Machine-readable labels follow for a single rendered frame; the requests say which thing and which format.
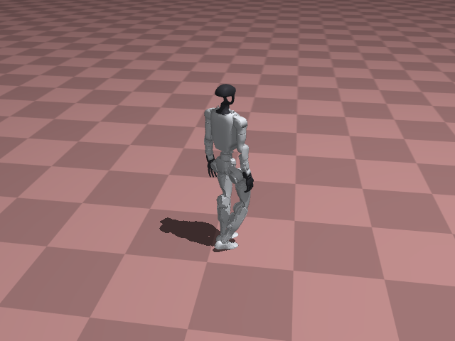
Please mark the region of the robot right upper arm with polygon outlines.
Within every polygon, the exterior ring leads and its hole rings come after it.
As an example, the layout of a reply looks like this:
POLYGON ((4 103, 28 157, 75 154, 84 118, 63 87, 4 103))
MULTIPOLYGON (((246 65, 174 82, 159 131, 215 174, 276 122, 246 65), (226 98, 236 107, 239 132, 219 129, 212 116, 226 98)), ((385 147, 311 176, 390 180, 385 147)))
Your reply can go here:
POLYGON ((236 128, 237 134, 237 151, 242 153, 242 147, 246 145, 247 120, 244 117, 236 115, 233 117, 233 125, 236 128))

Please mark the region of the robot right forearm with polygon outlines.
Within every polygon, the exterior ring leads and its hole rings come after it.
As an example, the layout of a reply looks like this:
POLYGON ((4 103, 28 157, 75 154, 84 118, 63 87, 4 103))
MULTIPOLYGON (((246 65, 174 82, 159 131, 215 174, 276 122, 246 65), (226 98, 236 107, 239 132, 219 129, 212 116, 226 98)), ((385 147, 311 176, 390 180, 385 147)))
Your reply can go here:
POLYGON ((242 154, 239 155, 240 169, 242 172, 246 172, 247 176, 251 173, 249 161, 248 161, 249 146, 245 145, 242 147, 242 154))

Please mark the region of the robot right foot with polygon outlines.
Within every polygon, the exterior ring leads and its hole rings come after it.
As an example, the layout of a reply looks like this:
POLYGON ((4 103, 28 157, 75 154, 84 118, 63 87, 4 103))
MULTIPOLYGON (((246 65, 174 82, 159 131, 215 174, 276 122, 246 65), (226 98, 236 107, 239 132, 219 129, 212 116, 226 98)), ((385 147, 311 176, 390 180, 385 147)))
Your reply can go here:
POLYGON ((238 247, 236 242, 228 241, 227 244, 223 244, 223 240, 217 241, 214 246, 216 249, 235 249, 238 247))

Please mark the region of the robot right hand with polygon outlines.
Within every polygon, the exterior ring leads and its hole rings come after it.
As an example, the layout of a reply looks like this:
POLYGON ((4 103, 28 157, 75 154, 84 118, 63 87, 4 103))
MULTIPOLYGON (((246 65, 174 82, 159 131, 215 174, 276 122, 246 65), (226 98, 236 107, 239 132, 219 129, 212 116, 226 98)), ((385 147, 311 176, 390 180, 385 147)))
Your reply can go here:
POLYGON ((247 190, 244 193, 247 193, 252 189, 254 179, 252 177, 252 174, 249 174, 248 176, 247 176, 246 172, 242 172, 242 174, 243 174, 243 178, 246 178, 246 186, 247 186, 247 190))

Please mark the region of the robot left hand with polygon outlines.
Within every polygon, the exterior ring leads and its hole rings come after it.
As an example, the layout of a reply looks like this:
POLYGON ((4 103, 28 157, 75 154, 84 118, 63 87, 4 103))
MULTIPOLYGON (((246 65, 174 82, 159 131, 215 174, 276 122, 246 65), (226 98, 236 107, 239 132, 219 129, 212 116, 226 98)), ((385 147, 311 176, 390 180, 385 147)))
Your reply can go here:
MULTIPOLYGON (((213 162, 213 161, 215 160, 214 155, 213 155, 213 158, 214 158, 213 160, 210 160, 210 161, 209 161, 207 155, 206 155, 206 158, 207 158, 207 162, 208 162, 208 173, 209 173, 209 176, 211 177, 211 175, 210 175, 210 171, 211 171, 211 174, 212 174, 212 176, 214 177, 214 175, 213 175, 213 172, 214 172, 214 171, 213 171, 213 169, 212 169, 211 166, 210 166, 210 163, 213 162)), ((216 172, 214 172, 214 174, 215 174, 215 177, 217 177, 217 176, 216 176, 216 172)))

